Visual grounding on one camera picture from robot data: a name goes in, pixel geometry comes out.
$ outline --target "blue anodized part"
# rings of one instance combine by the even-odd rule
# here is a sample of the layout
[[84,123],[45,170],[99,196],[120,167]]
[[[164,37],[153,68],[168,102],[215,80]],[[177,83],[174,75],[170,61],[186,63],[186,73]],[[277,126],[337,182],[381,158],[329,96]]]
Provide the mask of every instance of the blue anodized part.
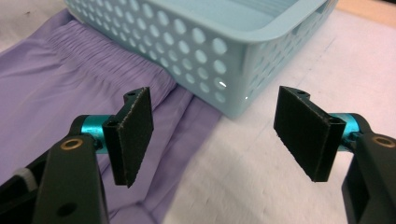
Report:
[[81,127],[82,133],[89,133],[92,137],[99,141],[102,148],[96,151],[96,154],[107,154],[107,145],[105,134],[103,133],[102,124],[110,117],[109,115],[90,115],[85,118]]
[[[330,115],[333,117],[342,119],[346,123],[346,128],[344,129],[341,143],[349,142],[351,135],[353,133],[358,133],[360,131],[359,124],[355,120],[355,118],[353,118],[352,115],[346,114],[346,113],[339,113],[339,114],[334,113],[334,114],[330,114]],[[350,151],[350,150],[351,149],[347,148],[343,144],[341,144],[338,147],[338,151]]]

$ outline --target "perforated basket wall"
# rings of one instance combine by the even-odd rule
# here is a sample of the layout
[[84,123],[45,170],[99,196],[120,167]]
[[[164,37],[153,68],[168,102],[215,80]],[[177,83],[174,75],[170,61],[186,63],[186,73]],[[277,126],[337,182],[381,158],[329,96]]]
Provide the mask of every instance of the perforated basket wall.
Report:
[[336,0],[65,0],[79,20],[163,66],[235,118],[332,12]]

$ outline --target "brass insert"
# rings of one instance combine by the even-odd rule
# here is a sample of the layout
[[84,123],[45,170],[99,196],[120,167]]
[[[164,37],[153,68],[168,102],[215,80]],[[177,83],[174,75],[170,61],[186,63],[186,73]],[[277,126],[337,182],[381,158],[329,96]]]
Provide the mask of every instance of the brass insert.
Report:
[[83,141],[79,138],[69,139],[61,144],[61,149],[63,150],[73,150],[82,145]]
[[375,136],[373,137],[373,141],[382,147],[396,147],[396,144],[392,140],[385,137]]

